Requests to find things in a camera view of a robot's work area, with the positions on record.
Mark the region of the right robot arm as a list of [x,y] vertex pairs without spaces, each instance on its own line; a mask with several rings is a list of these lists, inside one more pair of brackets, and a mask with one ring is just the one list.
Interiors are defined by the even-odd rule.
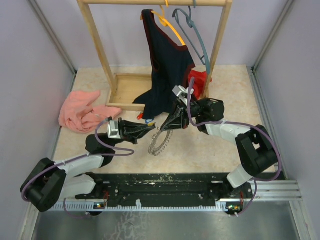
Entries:
[[226,177],[223,192],[235,198],[241,186],[257,177],[274,164],[281,163],[280,153],[262,125],[224,120],[223,101],[213,98],[192,100],[177,99],[172,112],[160,127],[161,132],[186,129],[193,123],[207,135],[220,137],[237,147],[240,165]]

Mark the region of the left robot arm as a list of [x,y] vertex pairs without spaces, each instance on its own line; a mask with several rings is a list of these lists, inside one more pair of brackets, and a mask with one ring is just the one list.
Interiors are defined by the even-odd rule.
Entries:
[[86,138],[85,154],[60,161],[41,159],[20,188],[22,200],[31,203],[39,212],[46,212],[67,198],[78,195],[101,197],[104,186],[89,171],[108,165],[114,157],[132,156],[133,149],[118,147],[118,144],[136,145],[155,128],[152,122],[104,119],[96,126],[94,134]]

